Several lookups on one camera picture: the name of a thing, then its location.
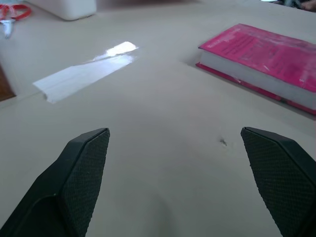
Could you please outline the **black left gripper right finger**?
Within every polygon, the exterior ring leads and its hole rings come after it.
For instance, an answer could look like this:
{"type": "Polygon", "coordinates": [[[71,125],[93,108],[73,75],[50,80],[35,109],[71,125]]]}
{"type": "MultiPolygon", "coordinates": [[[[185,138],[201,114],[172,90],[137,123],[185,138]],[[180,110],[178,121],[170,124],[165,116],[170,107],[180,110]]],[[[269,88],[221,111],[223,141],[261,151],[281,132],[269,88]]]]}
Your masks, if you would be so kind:
{"type": "Polygon", "coordinates": [[[316,162],[294,140],[244,127],[241,137],[258,191],[284,237],[316,235],[316,162]]]}

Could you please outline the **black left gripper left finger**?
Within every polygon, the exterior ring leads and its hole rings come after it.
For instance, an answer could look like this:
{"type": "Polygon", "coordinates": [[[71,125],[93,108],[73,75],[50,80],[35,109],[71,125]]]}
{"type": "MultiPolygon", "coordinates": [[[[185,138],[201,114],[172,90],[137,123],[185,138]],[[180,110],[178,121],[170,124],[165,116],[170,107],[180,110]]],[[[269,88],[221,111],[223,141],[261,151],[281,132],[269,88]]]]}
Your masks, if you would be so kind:
{"type": "Polygon", "coordinates": [[[0,230],[2,237],[83,237],[99,196],[110,131],[69,141],[40,174],[0,230]]]}

